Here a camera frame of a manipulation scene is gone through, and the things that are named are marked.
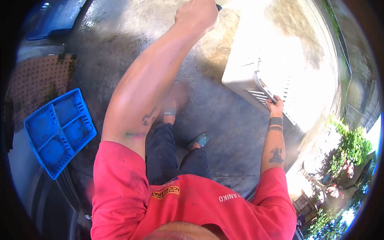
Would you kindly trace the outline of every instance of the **hand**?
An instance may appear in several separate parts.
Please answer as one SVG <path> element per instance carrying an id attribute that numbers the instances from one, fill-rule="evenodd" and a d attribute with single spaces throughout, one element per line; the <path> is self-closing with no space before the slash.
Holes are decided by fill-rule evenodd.
<path id="1" fill-rule="evenodd" d="M 279 96 L 274 95 L 274 97 L 277 100 L 275 104 L 270 99 L 265 100 L 265 104 L 270 111 L 271 116 L 276 115 L 280 117 L 281 115 L 281 117 L 283 117 L 283 101 Z"/>
<path id="2" fill-rule="evenodd" d="M 185 24 L 204 33 L 215 28 L 218 10 L 214 0 L 191 0 L 176 11 L 175 22 Z"/>

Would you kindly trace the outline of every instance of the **printed logo on shirt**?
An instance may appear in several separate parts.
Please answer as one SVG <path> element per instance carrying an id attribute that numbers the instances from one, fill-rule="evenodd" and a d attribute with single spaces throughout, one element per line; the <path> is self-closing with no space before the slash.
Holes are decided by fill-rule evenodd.
<path id="1" fill-rule="evenodd" d="M 172 179 L 170 182 L 167 182 L 167 183 L 161 185 L 160 187 L 156 188 L 155 191 L 159 191 L 159 190 L 164 189 L 164 188 L 166 188 L 168 186 L 175 185 L 175 181 L 174 180 L 175 179 Z"/>
<path id="2" fill-rule="evenodd" d="M 230 199 L 234 199 L 234 198 L 242 198 L 242 197 L 240 195 L 238 195 L 238 194 L 233 193 L 233 194 L 225 194 L 223 196 L 219 196 L 218 200 L 220 202 L 224 202 L 224 201 L 227 201 L 227 200 L 230 200 Z"/>
<path id="3" fill-rule="evenodd" d="M 151 194 L 151 197 L 154 197 L 156 199 L 162 199 L 163 197 L 165 197 L 165 195 L 169 193 L 177 194 L 178 196 L 180 196 L 180 188 L 178 186 L 169 186 L 163 191 L 153 192 Z"/>

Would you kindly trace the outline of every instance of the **blue plastic basket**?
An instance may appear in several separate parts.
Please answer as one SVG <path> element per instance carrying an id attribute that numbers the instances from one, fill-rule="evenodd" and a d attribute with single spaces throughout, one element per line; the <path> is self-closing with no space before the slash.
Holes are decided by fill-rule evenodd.
<path id="1" fill-rule="evenodd" d="M 39 163 L 53 180 L 96 136 L 91 115 L 78 88 L 36 110 L 25 119 L 24 128 Z"/>

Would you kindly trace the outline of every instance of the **red t-shirt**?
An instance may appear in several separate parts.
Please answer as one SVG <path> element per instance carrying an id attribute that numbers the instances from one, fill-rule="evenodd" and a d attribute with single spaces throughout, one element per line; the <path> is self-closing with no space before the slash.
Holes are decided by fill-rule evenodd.
<path id="1" fill-rule="evenodd" d="M 145 162 L 138 154 L 115 142 L 101 142 L 93 177 L 93 239 L 142 239 L 174 221 L 215 224 L 228 239 L 241 240 L 291 240 L 296 228 L 281 168 L 263 173 L 251 203 L 192 174 L 161 186 L 149 185 Z"/>

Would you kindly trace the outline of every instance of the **tattoo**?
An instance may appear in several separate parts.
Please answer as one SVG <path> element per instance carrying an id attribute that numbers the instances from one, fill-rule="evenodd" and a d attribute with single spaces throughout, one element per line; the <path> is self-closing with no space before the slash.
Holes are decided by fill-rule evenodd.
<path id="1" fill-rule="evenodd" d="M 280 148 L 280 150 L 278 148 L 275 148 L 275 150 L 272 150 L 270 153 L 273 153 L 273 157 L 271 159 L 269 159 L 269 162 L 272 163 L 272 162 L 275 162 L 275 163 L 282 163 L 284 162 L 283 159 L 281 159 L 281 155 L 279 155 L 279 153 L 281 154 L 283 152 L 283 149 Z"/>
<path id="2" fill-rule="evenodd" d="M 143 122 L 143 125 L 144 126 L 148 126 L 148 122 L 145 120 L 146 118 L 150 118 L 152 116 L 152 114 L 156 111 L 157 109 L 157 106 L 155 106 L 152 111 L 149 113 L 149 114 L 145 114 L 144 117 L 141 119 Z"/>
<path id="3" fill-rule="evenodd" d="M 147 136 L 147 132 L 126 132 L 125 135 L 132 139 L 141 139 Z"/>
<path id="4" fill-rule="evenodd" d="M 283 129 L 281 127 L 279 127 L 279 126 L 269 127 L 268 128 L 268 132 L 271 131 L 271 130 L 277 130 L 277 131 L 283 132 Z"/>
<path id="5" fill-rule="evenodd" d="M 283 126 L 283 119 L 282 118 L 278 118 L 278 117 L 272 117 L 269 119 L 269 126 L 271 125 L 279 125 L 279 126 Z"/>

